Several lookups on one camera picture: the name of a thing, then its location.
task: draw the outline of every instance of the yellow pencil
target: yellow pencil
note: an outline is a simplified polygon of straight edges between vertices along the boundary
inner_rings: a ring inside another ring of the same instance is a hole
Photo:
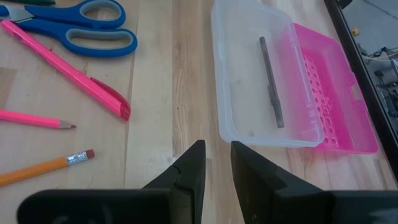
[[[0,187],[12,184],[21,180],[35,177],[40,174],[51,172],[53,170],[68,167],[79,162],[87,161],[95,157],[93,149],[79,152],[70,156],[60,157],[51,161],[43,162],[31,167],[15,170],[7,174],[0,174]]]

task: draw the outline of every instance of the blue scissor handle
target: blue scissor handle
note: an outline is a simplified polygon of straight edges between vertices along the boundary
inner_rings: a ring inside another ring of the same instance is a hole
[[[99,8],[110,8],[118,14],[113,20],[92,19],[85,13]],[[86,0],[76,6],[56,8],[47,6],[25,6],[35,18],[49,21],[74,24],[95,29],[116,29],[126,21],[126,12],[123,7],[114,0]]]
[[[26,31],[47,35],[59,40],[69,51],[89,57],[113,58],[122,57],[133,53],[137,48],[137,37],[127,29],[94,29],[76,25],[62,24],[43,19],[29,19],[19,22],[18,26]],[[123,47],[114,49],[98,49],[74,44],[71,39],[83,37],[97,40],[129,39],[129,43]]]

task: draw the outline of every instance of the pink pencil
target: pink pencil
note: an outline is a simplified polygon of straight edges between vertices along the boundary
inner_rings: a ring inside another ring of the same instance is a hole
[[[0,109],[0,120],[57,129],[69,129],[76,127],[73,124],[70,124],[66,121],[61,121],[59,119],[44,118],[40,116],[22,114],[4,109]]]

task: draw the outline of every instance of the wood grain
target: wood grain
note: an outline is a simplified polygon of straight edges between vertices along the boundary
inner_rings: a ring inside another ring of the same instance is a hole
[[[57,0],[71,6],[80,0]],[[99,60],[41,43],[131,103],[128,123],[77,89],[35,53],[0,30],[0,107],[64,119],[73,131],[0,124],[0,173],[94,148],[92,161],[0,189],[2,223],[15,223],[20,202],[51,188],[133,189],[162,173],[197,139],[206,140],[202,223],[243,223],[233,185],[230,149],[218,134],[210,13],[213,0],[118,0],[124,28],[137,34],[133,55]],[[337,38],[323,0],[264,0],[295,22]],[[92,14],[109,18],[107,11]],[[323,189],[396,190],[384,151],[348,155],[312,149],[251,146],[289,172]]]

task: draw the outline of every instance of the pencil eraser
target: pencil eraser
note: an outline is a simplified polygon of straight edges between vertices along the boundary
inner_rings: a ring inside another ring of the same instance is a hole
[[[87,150],[86,155],[88,159],[94,158],[95,157],[94,149]]]

